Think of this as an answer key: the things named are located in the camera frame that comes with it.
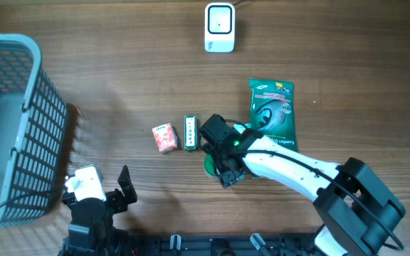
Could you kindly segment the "green white medicine box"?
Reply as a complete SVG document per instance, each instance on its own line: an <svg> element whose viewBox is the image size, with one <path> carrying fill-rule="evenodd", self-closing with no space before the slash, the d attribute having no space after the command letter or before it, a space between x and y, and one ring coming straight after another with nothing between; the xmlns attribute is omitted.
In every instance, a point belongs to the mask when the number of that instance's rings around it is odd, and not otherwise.
<svg viewBox="0 0 410 256"><path fill-rule="evenodd" d="M186 115L184 117L184 136L184 149L187 151L195 150L198 147L195 115Z"/></svg>

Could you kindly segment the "orange tissue pack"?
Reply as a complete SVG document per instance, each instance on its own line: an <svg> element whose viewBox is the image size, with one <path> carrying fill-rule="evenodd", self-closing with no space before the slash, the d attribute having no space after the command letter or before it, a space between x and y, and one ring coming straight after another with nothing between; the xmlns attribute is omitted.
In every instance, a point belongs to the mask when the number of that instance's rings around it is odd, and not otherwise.
<svg viewBox="0 0 410 256"><path fill-rule="evenodd" d="M154 127L152 133L161 153L167 153L177 148L177 136L170 123Z"/></svg>

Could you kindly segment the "green 3M gloves bag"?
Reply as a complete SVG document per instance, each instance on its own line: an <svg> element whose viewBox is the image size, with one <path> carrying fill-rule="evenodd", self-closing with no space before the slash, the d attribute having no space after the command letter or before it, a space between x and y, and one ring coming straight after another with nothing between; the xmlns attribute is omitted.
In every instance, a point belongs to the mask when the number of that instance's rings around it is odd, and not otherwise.
<svg viewBox="0 0 410 256"><path fill-rule="evenodd" d="M295 133L294 84L281 80L248 80L251 88L251 129L276 144L298 151Z"/></svg>

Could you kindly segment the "teal wet wipe pack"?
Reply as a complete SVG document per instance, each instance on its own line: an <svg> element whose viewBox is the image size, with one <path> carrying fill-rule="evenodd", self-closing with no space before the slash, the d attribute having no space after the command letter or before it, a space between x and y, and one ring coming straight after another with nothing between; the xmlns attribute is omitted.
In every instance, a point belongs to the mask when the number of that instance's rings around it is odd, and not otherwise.
<svg viewBox="0 0 410 256"><path fill-rule="evenodd" d="M244 124L244 125L235 124L235 125L233 126L233 128L234 128L238 133L242 134L247 128L251 128L251 125L250 125L250 124Z"/></svg>

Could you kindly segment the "green lid white jar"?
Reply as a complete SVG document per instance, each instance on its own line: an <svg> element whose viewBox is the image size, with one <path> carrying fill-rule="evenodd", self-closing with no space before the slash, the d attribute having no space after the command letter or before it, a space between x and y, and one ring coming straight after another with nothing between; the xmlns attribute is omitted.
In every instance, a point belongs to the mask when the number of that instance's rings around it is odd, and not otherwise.
<svg viewBox="0 0 410 256"><path fill-rule="evenodd" d="M207 154L204 159L204 170L209 178L213 180L218 179L218 176L216 175L215 162L210 154Z"/></svg>

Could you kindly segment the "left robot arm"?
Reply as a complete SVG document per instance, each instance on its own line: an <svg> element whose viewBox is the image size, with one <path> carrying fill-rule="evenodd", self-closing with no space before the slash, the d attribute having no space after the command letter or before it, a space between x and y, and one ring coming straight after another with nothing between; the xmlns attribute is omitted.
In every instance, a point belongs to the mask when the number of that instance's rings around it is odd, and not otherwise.
<svg viewBox="0 0 410 256"><path fill-rule="evenodd" d="M113 225L113 216L127 211L137 202L129 169L122 167L120 188L104 192L102 174L94 165L83 166L68 177L62 202L69 207L72 220L60 255L138 255L128 232Z"/></svg>

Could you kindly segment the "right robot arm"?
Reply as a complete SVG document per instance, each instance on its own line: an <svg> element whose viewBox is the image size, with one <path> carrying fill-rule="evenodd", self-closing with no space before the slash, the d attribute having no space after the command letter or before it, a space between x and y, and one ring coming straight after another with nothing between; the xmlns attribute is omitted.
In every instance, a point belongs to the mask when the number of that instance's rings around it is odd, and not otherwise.
<svg viewBox="0 0 410 256"><path fill-rule="evenodd" d="M394 230L406 209L363 161L320 161L276 144L254 129L242 132L212 115L200 128L204 152L227 188L248 174L269 178L309 199L323 221L312 248L322 255L377 255L404 250Z"/></svg>

